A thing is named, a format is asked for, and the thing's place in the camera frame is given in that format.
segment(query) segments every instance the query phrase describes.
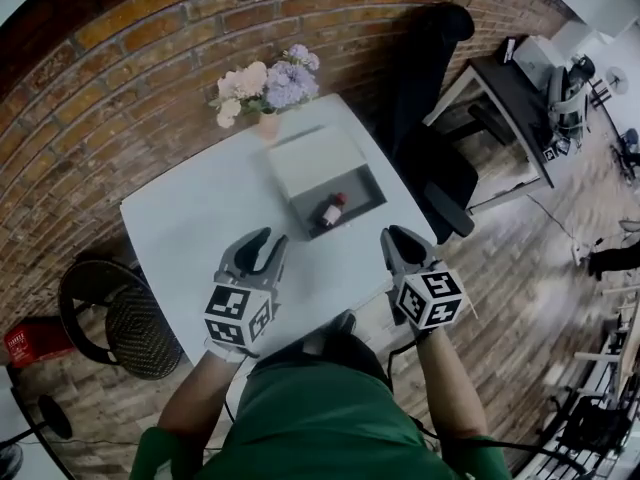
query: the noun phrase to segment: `black desk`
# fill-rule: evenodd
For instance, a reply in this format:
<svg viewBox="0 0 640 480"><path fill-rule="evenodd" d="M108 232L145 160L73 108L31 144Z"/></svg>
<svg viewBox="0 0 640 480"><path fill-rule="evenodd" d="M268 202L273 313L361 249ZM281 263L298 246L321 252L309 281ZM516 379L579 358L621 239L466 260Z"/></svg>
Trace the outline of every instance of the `black desk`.
<svg viewBox="0 0 640 480"><path fill-rule="evenodd" d="M442 95L423 122L427 126L431 125L473 80L487 93L503 115L518 142L525 149L538 177L526 183L518 183L511 190L500 192L493 198L470 207L469 213L493 208L541 187L554 188L549 170L550 162L543 153L553 136L548 124L545 97L536 91L515 64L501 66L493 57L471 59L469 66Z"/></svg>

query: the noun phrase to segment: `black and white marker cube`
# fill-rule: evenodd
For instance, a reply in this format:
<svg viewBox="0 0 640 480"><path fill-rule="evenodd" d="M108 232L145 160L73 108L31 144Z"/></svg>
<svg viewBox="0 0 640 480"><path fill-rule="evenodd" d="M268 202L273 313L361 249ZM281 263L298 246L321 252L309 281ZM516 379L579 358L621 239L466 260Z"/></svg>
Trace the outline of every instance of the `black and white marker cube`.
<svg viewBox="0 0 640 480"><path fill-rule="evenodd" d="M396 306L417 328L429 329L452 323L465 297L455 271L437 270L405 276Z"/></svg>
<svg viewBox="0 0 640 480"><path fill-rule="evenodd" d="M213 341L255 352L271 320L270 292L214 283L213 295L204 310L204 321Z"/></svg>

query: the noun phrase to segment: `wooden floor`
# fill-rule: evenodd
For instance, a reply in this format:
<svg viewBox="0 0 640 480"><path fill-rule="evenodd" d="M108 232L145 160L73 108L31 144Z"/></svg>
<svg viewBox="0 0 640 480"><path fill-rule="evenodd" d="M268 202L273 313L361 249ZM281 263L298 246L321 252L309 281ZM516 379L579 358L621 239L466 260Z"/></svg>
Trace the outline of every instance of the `wooden floor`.
<svg viewBox="0 0 640 480"><path fill-rule="evenodd" d="M534 196L571 234L592 243L617 233L619 219L639 218L640 208L613 165L608 121L598 113L589 120L592 133L559 186ZM480 169L483 183L497 171L518 171L514 162L522 162L522 155L505 155L485 136L465 139L460 149ZM612 308L599 290L622 284L625 275L605 274L604 281L596 283L576 268L571 239L526 197L474 220L476 229L469 238L452 238L439 248L449 266L460 273L478 314L476 319L466 311L450 335L484 403L492 434L533 443L535 429L551 409L546 399L554 386L573 384L580 376L573 353L597 348L601 319ZM619 241L609 239L604 245L617 246ZM356 334L383 361L391 348L409 339L405 329L393 327L384 297L357 315ZM96 312L87 318L86 325L98 337L103 316ZM143 382L121 369L72 354L24 370L20 390L31 407L39 394L54 396L70 416L79 440L135 443L157 421L190 368L183 362L169 378ZM414 352L396 360L393 378L398 403L428 423L424 382ZM226 418L220 422L214 442L222 442L229 426ZM53 448L79 479L125 479L135 454L133 445L107 442L54 443ZM525 457L508 452L507 459L516 466Z"/></svg>

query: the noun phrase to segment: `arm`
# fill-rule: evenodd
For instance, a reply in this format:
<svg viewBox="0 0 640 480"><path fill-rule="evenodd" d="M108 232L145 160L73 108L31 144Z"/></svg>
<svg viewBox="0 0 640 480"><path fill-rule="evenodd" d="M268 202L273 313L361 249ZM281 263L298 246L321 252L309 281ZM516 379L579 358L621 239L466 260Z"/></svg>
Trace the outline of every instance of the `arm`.
<svg viewBox="0 0 640 480"><path fill-rule="evenodd" d="M418 345L431 419L439 436L468 439L488 434L480 398L442 329Z"/></svg>
<svg viewBox="0 0 640 480"><path fill-rule="evenodd" d="M205 352L165 406L158 428L184 439L202 457L238 367Z"/></svg>

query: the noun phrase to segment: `gray tray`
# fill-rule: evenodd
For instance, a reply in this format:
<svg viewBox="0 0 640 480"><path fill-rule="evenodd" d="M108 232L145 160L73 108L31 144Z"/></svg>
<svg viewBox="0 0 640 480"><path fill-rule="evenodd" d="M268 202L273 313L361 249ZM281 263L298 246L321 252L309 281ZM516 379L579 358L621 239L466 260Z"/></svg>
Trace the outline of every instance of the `gray tray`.
<svg viewBox="0 0 640 480"><path fill-rule="evenodd" d="M318 221L338 192L344 192L347 196L344 211L333 227L324 228L318 224ZM329 233L386 202L382 190L366 164L290 200L294 213L310 239Z"/></svg>

